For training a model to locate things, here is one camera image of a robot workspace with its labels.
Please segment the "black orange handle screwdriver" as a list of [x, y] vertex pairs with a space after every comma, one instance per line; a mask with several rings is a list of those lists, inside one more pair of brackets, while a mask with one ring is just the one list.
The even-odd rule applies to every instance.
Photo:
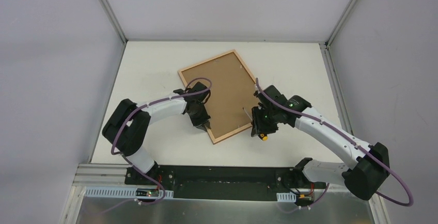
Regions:
[[[244, 107], [243, 107], [242, 109], [243, 109], [243, 111], [245, 112], [245, 114], [248, 116], [248, 118], [250, 119], [251, 124], [252, 124], [252, 126], [253, 126], [253, 129], [255, 129], [255, 128], [254, 128], [254, 124], [253, 124], [252, 116], [249, 114], [249, 112], [248, 112]], [[256, 135], [259, 137], [259, 139], [261, 139], [261, 140], [263, 140], [263, 141], [266, 141], [266, 140], [268, 139], [268, 137], [267, 137], [266, 134], [258, 134], [258, 133], [256, 133]]]

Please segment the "brown wooden photo frame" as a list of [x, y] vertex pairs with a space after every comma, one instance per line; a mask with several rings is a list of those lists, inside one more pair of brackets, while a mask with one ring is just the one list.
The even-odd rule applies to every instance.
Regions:
[[206, 110], [211, 117], [207, 133], [213, 144], [252, 127], [242, 108], [251, 115], [251, 108], [258, 105], [253, 96], [255, 77], [236, 50], [180, 69], [178, 74], [185, 85], [198, 77], [212, 82]]

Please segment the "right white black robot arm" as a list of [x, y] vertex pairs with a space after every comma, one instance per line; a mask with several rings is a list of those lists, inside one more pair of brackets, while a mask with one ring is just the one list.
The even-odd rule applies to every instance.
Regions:
[[337, 184], [369, 200], [388, 178], [389, 172], [381, 166], [390, 166], [385, 145], [371, 145], [338, 129], [307, 100], [299, 95], [287, 99], [273, 85], [256, 90], [254, 96], [259, 103], [252, 108], [251, 136], [266, 140], [278, 130], [278, 124], [287, 124], [310, 135], [341, 159], [340, 163], [302, 159], [292, 170], [298, 187], [305, 188], [312, 182]]

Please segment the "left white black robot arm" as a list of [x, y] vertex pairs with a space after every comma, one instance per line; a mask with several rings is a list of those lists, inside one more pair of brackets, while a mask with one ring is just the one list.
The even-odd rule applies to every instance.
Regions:
[[211, 87], [208, 78], [198, 77], [161, 99], [144, 103], [122, 100], [102, 129], [103, 137], [111, 143], [111, 155], [122, 156], [145, 185], [158, 181], [159, 165], [143, 146], [149, 126], [172, 116], [187, 115], [194, 128], [207, 132], [211, 117], [206, 103]]

